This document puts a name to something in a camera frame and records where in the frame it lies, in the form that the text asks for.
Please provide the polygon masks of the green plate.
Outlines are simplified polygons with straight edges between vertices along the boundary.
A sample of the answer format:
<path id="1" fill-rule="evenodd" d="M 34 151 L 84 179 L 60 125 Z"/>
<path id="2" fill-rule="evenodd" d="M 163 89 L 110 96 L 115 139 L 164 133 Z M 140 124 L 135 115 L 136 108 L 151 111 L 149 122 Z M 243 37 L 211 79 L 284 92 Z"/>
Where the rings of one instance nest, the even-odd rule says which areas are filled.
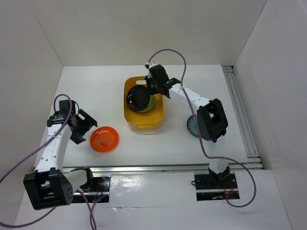
<path id="1" fill-rule="evenodd" d="M 148 105 L 143 110 L 141 110 L 140 113 L 149 112 L 150 110 L 153 109 L 155 103 L 156 103 L 156 97 L 155 97 L 155 95 L 151 95 Z"/>

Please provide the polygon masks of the black plate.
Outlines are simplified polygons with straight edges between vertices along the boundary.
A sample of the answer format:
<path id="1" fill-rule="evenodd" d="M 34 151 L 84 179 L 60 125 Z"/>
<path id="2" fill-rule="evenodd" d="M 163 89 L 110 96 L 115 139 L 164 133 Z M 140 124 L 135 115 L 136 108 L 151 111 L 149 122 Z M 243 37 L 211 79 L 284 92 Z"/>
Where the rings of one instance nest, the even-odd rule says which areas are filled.
<path id="1" fill-rule="evenodd" d="M 149 109 L 150 95 L 143 85 L 133 86 L 127 93 L 127 106 L 134 112 L 145 113 Z"/>

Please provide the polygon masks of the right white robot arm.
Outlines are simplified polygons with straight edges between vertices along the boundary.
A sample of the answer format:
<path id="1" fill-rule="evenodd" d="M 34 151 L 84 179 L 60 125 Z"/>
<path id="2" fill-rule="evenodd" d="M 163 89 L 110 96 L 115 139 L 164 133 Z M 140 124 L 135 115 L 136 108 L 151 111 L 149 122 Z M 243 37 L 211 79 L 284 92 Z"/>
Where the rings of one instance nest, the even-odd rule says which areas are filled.
<path id="1" fill-rule="evenodd" d="M 169 79 L 165 68 L 155 62 L 145 64 L 148 93 L 161 94 L 192 109 L 198 136 L 206 141 L 209 159 L 209 182 L 215 188 L 225 184 L 230 174 L 226 160 L 225 138 L 228 121 L 219 99 L 209 100 L 182 85 L 176 78 Z"/>

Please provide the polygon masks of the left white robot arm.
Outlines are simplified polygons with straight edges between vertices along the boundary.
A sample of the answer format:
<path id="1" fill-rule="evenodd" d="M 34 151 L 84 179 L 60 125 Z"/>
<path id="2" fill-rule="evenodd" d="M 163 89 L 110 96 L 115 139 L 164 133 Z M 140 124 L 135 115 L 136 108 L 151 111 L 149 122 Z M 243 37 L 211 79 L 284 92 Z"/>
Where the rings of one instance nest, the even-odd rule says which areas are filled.
<path id="1" fill-rule="evenodd" d="M 76 190 L 94 187 L 89 167 L 63 173 L 63 162 L 69 141 L 79 145 L 84 135 L 97 126 L 97 121 L 76 106 L 75 101 L 61 100 L 59 110 L 47 120 L 47 141 L 34 172 L 24 177 L 23 184 L 35 210 L 70 205 Z"/>

